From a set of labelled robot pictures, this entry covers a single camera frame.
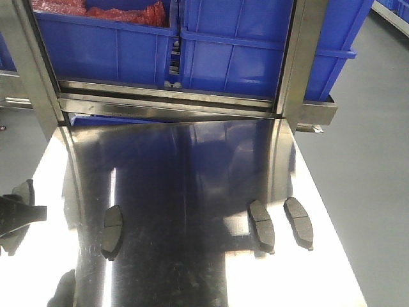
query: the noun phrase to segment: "metal surface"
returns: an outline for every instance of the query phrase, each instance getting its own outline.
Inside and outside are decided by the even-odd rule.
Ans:
[[[58,99],[61,109],[71,113],[105,114],[113,116],[133,116],[156,118],[165,121],[198,121],[236,118],[273,118],[268,111],[258,108],[223,105],[188,101],[188,104],[177,104],[169,98],[136,100],[132,98],[116,98],[90,96],[83,94],[60,94]]]
[[[33,106],[30,100],[23,98],[10,98],[6,97],[4,100],[0,100],[0,107],[7,107],[12,109],[32,109]]]
[[[203,91],[177,90],[175,88],[169,90],[160,90],[155,87],[149,88],[147,85],[138,84],[102,84],[98,81],[80,82],[80,81],[59,81],[61,91],[65,93],[77,93],[78,91],[88,95],[101,95],[109,93],[133,95],[134,97],[162,97],[172,100],[191,100],[212,102],[215,104],[230,104],[235,106],[249,106],[271,108],[272,101],[263,100],[261,98],[243,98],[226,93],[210,93]]]
[[[18,73],[0,70],[0,101],[8,97],[28,99]]]
[[[330,125],[337,110],[338,106],[331,97],[328,102],[305,100],[301,106],[298,122],[310,125]]]
[[[0,31],[47,139],[63,114],[58,106],[58,84],[28,0],[0,1]]]
[[[323,134],[324,133],[324,130],[322,130],[320,125],[311,125],[311,124],[307,124],[307,123],[299,123],[297,125],[297,131],[318,133],[318,134]]]
[[[284,54],[275,113],[297,127],[328,0],[297,0]]]
[[[390,11],[384,5],[380,4],[378,1],[375,1],[372,4],[372,9],[381,15],[384,19],[389,21],[392,25],[394,25],[400,32],[405,34],[409,37],[409,23],[403,20],[401,17],[395,14],[395,12]]]
[[[0,257],[5,306],[46,306],[71,269],[76,306],[366,306],[283,120],[60,128],[34,185],[48,217]],[[311,218],[314,251],[294,240],[289,195]],[[274,224],[274,255],[257,251],[255,199]],[[124,236],[108,262],[101,238],[113,205]]]

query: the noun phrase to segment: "gray floor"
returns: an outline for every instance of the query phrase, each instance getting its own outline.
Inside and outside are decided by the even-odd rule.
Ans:
[[[332,90],[340,109],[298,145],[370,307],[409,306],[409,39],[371,14]],[[0,194],[45,148],[30,111],[0,109]]]

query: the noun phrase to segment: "metal post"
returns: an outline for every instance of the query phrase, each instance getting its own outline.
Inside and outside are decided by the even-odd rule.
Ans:
[[[0,1],[0,31],[49,140],[64,118],[57,101],[58,82],[28,0]]]
[[[275,113],[282,114],[293,133],[297,127],[313,67],[328,0],[295,0]]]

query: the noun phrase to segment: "red material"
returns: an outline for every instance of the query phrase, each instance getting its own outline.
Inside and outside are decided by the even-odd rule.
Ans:
[[[85,0],[47,0],[47,2],[85,8]]]
[[[32,5],[34,10],[46,12],[67,15],[86,15],[101,19],[146,24],[148,26],[166,26],[166,13],[162,0],[158,0],[155,4],[147,6],[143,11],[122,11],[117,8],[111,8],[105,11],[97,7],[90,8],[86,11],[85,1],[86,0],[32,0]]]
[[[166,19],[162,0],[157,1],[153,5],[149,5],[143,11],[121,11],[116,8],[104,11],[94,7],[88,10],[87,16],[158,27],[163,27]]]
[[[36,1],[33,2],[33,9],[34,10],[41,10],[45,12],[52,12],[52,13],[59,13],[65,15],[81,15],[85,16],[86,9],[77,6],[71,6],[67,4],[56,4],[50,3],[46,1]]]
[[[132,22],[135,18],[140,16],[143,11],[121,11],[116,8],[104,11],[100,8],[90,8],[87,11],[87,16],[103,18],[115,21]]]

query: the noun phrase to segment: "blue bin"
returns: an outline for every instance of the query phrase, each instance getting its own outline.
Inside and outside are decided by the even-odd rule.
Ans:
[[[184,88],[272,98],[277,91],[284,43],[244,40],[181,30]],[[318,49],[306,99],[326,100],[355,51]]]
[[[154,2],[87,0],[87,7],[142,10]],[[178,33],[177,2],[167,0],[164,5],[169,28],[56,13],[35,15],[58,77],[163,86],[169,74],[173,36]],[[0,57],[7,59],[6,53]]]
[[[101,126],[101,125],[126,125],[130,123],[154,123],[150,120],[137,118],[111,117],[111,116],[74,116],[71,119],[73,126]]]
[[[318,49],[305,92],[305,99],[326,101],[346,60],[354,59],[356,56],[357,52],[354,48],[349,51]]]
[[[374,0],[330,0],[319,48],[348,51]],[[291,0],[181,0],[187,31],[283,42]]]
[[[319,49],[350,50],[374,0],[330,0]]]
[[[377,0],[380,4],[386,6],[391,11],[396,11],[397,7],[399,6],[399,2],[397,0]]]
[[[404,21],[409,22],[409,1],[407,0],[398,0],[399,6],[397,8],[397,14]]]
[[[180,18],[187,31],[283,42],[292,0],[181,0]]]
[[[181,30],[184,88],[272,96],[284,43],[245,40]]]

